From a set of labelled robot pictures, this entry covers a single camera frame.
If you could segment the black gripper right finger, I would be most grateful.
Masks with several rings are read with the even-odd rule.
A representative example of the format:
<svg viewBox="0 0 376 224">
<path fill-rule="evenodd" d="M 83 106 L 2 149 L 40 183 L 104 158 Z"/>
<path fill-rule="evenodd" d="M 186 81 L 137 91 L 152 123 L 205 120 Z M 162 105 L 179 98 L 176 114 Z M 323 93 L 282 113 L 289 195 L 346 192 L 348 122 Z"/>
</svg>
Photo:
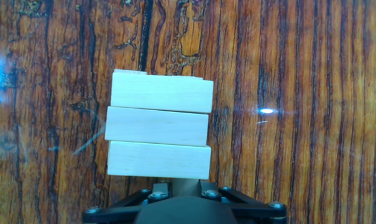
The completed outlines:
<svg viewBox="0 0 376 224">
<path fill-rule="evenodd" d="M 225 205 L 238 223 L 287 224 L 287 207 L 277 201 L 259 202 L 229 186 L 217 188 L 215 182 L 199 181 L 200 197 Z"/>
</svg>

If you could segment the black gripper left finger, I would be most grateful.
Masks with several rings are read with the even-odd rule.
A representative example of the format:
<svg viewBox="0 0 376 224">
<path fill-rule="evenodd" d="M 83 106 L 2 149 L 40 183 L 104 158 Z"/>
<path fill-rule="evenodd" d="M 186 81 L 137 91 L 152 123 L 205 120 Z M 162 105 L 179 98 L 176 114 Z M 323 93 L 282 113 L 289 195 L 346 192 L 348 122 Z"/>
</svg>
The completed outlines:
<svg viewBox="0 0 376 224">
<path fill-rule="evenodd" d="M 91 207 L 82 214 L 83 223 L 133 223 L 139 212 L 147 205 L 172 197 L 170 182 L 153 184 L 128 195 L 108 208 Z"/>
</svg>

